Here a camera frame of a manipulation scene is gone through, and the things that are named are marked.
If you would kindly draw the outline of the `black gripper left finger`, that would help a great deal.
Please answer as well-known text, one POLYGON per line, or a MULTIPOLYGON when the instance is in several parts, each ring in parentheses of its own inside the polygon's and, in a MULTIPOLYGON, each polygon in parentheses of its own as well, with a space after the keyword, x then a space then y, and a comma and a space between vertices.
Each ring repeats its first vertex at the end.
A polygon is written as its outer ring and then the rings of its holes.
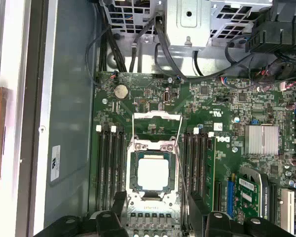
POLYGON ((128 233, 121 224, 121 215, 127 192, 114 195, 111 210, 95 212, 90 219, 64 216, 44 228, 37 237, 127 237, 128 233))

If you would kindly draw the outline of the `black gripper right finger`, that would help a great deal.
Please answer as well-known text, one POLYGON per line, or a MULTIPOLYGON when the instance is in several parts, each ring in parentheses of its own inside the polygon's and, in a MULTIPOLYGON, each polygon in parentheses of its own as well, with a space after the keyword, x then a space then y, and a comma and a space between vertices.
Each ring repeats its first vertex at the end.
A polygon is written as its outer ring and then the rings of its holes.
POLYGON ((291 237, 292 234, 260 217, 249 217, 243 224, 219 211, 209 211, 198 194, 188 196, 189 223, 197 237, 291 237))

